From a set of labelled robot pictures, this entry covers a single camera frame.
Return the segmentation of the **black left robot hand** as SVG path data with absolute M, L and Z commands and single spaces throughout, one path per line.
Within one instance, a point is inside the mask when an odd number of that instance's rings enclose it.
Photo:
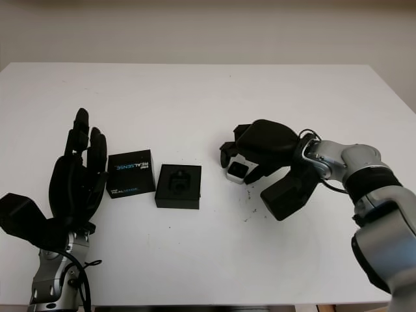
M 88 111 L 80 108 L 49 184 L 53 217 L 72 231 L 89 223 L 101 203 L 109 176 L 106 137 L 97 127 L 90 128 L 88 121 Z

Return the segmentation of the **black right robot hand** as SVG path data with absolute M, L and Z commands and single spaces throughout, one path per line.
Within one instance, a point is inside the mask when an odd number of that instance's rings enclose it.
M 249 185 L 269 176 L 282 167 L 290 166 L 299 136 L 286 125 L 270 120 L 240 124 L 233 130 L 234 141 L 220 147 L 220 164 L 227 168 L 231 158 L 241 155 L 257 166 L 244 178 Z

